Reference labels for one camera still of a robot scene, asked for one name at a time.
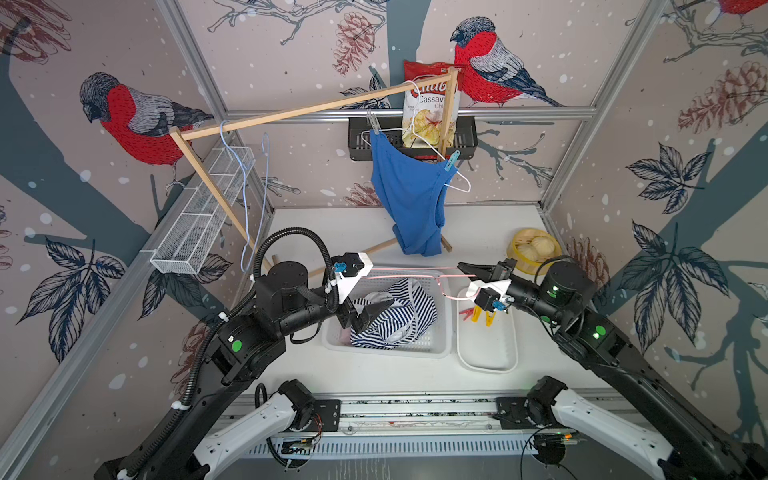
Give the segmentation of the blue white striped tank top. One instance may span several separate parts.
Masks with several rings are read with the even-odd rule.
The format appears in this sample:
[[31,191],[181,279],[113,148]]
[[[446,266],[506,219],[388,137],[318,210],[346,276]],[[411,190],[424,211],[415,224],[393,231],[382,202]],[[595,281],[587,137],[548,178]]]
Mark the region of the blue white striped tank top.
[[387,291],[372,292],[353,300],[358,313],[366,306],[392,303],[362,333],[350,332],[350,344],[357,348],[404,347],[418,340],[438,319],[435,301],[415,278],[402,278]]

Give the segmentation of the yellow clothespin striped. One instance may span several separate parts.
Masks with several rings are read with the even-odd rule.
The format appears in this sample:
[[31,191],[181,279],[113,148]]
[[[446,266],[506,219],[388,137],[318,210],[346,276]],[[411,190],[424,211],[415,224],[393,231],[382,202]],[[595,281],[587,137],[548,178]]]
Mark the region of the yellow clothespin striped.
[[480,315],[483,313],[483,309],[479,306],[474,306],[471,321],[477,323]]

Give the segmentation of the red clothespin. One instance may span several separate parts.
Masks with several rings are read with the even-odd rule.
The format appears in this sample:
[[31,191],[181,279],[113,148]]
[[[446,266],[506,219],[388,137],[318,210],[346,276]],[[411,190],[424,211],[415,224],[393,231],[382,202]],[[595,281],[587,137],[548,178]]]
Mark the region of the red clothespin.
[[465,310],[461,310],[459,312],[459,317],[461,318],[462,321],[466,321],[466,320],[472,318],[473,315],[474,315],[474,308],[468,308],[468,309],[465,309]]

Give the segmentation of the teal clothespin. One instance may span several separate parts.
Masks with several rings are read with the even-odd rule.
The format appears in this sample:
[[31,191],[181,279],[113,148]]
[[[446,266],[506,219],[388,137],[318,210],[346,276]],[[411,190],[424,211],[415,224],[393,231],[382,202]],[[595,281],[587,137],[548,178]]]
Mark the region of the teal clothespin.
[[452,168],[454,168],[456,166],[456,163],[459,160],[459,158],[460,158],[460,151],[459,150],[455,150],[450,155],[450,157],[446,160],[445,170],[446,171],[450,171]]

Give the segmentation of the white wire hanger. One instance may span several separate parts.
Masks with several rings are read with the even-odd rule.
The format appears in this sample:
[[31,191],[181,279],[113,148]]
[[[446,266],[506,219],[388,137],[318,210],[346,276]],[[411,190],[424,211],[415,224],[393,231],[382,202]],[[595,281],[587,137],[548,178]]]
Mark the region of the white wire hanger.
[[350,153],[374,163],[374,182],[425,180],[443,189],[451,186],[458,164],[477,147],[474,120],[458,115],[459,94],[449,82],[419,87],[415,81],[405,94],[401,126],[392,118],[367,112],[368,132],[355,130],[363,146]]

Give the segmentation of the grey clothespin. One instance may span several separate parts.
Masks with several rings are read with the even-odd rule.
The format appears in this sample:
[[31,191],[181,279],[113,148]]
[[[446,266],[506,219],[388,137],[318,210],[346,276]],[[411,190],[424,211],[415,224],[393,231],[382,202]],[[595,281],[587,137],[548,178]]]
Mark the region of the grey clothespin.
[[375,134],[379,134],[381,132],[381,126],[380,126],[378,118],[377,118],[377,116],[376,116],[376,114],[374,113],[373,110],[369,109],[367,111],[367,119],[368,119],[368,123],[369,123],[371,129],[373,130],[373,132]]

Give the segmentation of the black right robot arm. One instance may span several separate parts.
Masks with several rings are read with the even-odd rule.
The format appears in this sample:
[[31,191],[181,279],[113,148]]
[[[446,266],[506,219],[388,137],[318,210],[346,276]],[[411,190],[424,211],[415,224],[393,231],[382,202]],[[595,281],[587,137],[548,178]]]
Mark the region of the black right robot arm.
[[635,425],[551,376],[539,379],[525,406],[539,427],[583,433],[654,479],[764,479],[767,451],[735,440],[707,419],[645,360],[629,338],[590,308],[597,286],[579,265],[558,260],[540,283],[515,275],[515,260],[461,262],[467,294],[487,313],[515,308],[536,317],[566,356],[609,384],[648,422]]

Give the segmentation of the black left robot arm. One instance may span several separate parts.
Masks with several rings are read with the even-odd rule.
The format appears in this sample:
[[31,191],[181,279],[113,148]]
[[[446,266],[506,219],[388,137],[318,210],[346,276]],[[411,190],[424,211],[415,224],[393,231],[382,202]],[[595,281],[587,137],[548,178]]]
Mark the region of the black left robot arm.
[[[320,252],[323,277],[317,288],[309,286],[309,272],[299,262],[262,270],[268,249],[293,235],[309,238]],[[357,311],[349,298],[372,267],[364,252],[330,255],[322,239],[305,227],[267,237],[255,253],[251,289],[220,313],[203,338],[181,398],[130,455],[104,462],[95,478],[214,479],[254,444],[308,422],[314,398],[301,382],[289,380],[249,416],[217,435],[210,432],[232,402],[286,352],[293,334],[329,318],[361,333],[391,306],[384,301]]]

